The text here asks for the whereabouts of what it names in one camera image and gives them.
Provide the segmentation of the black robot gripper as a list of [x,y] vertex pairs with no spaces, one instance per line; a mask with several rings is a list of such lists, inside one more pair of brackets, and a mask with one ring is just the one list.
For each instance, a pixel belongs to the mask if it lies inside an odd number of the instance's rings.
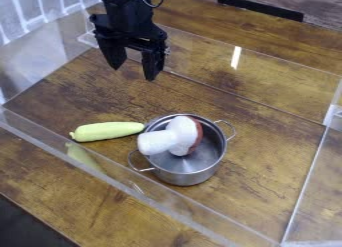
[[[126,47],[130,42],[144,39],[147,43],[165,42],[167,33],[153,21],[154,10],[165,0],[154,4],[151,0],[102,0],[106,13],[92,14],[95,38],[108,65],[118,70],[127,60]],[[144,77],[154,81],[163,71],[170,47],[142,50]]]

